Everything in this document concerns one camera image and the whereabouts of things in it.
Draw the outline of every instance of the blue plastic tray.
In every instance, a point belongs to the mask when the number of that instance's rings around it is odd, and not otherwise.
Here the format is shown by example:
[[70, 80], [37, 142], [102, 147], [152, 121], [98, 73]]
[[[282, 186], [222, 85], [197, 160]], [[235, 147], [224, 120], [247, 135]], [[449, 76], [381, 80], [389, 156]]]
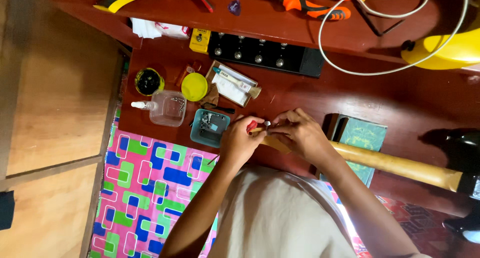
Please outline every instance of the blue plastic tray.
[[193, 126], [191, 128], [192, 130], [190, 132], [190, 139], [199, 144], [205, 144], [211, 147], [220, 148], [220, 139], [222, 138], [222, 135], [219, 133], [211, 134], [206, 130], [201, 129], [201, 119], [202, 119], [203, 113], [213, 114], [211, 118], [212, 122], [218, 119], [218, 118], [215, 118], [215, 115], [218, 115], [219, 118], [224, 117], [225, 120], [222, 120], [221, 123], [215, 125], [217, 132], [225, 131], [225, 129], [227, 129], [226, 127], [230, 124], [230, 117], [226, 116], [225, 114], [216, 113], [216, 112], [212, 112], [205, 109], [198, 109], [195, 112], [195, 118], [193, 121]]

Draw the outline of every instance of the white t-shirt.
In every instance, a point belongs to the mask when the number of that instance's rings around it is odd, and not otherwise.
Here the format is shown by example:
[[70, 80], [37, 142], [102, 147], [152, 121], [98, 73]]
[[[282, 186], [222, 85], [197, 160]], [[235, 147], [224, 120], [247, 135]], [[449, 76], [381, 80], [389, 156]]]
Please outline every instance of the white t-shirt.
[[209, 257], [357, 256], [322, 181], [244, 167], [231, 182], [218, 216]]

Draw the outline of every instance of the brush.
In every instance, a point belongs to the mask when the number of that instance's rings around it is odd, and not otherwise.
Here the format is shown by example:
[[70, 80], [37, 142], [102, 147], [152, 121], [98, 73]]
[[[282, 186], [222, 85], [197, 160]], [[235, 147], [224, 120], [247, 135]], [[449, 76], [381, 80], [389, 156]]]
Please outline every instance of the brush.
[[249, 85], [248, 83], [244, 83], [242, 81], [237, 80], [234, 77], [231, 77], [230, 75], [226, 74], [224, 71], [222, 71], [219, 68], [213, 67], [213, 70], [218, 73], [221, 77], [227, 79], [228, 81], [234, 83], [237, 85], [238, 88], [240, 88], [242, 91], [247, 92], [250, 94], [251, 97], [257, 98], [257, 96], [260, 94], [260, 91], [262, 90], [261, 87], [253, 87]]

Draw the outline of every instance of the plywood floor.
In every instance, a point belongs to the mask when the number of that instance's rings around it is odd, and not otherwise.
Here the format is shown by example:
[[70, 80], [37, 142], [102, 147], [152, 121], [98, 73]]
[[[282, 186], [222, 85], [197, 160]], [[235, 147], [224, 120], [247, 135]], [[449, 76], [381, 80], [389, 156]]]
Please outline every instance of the plywood floor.
[[3, 257], [78, 257], [96, 164], [13, 187], [12, 227], [0, 230]]
[[118, 67], [108, 36], [32, 3], [7, 175], [97, 155]]

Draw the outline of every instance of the yellow container lid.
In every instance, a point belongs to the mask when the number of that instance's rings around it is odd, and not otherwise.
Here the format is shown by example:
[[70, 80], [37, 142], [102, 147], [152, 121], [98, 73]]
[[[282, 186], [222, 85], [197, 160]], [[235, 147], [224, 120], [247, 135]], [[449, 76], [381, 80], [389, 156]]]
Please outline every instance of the yellow container lid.
[[207, 79], [199, 73], [188, 74], [181, 85], [182, 94], [189, 101], [199, 101], [207, 94]]

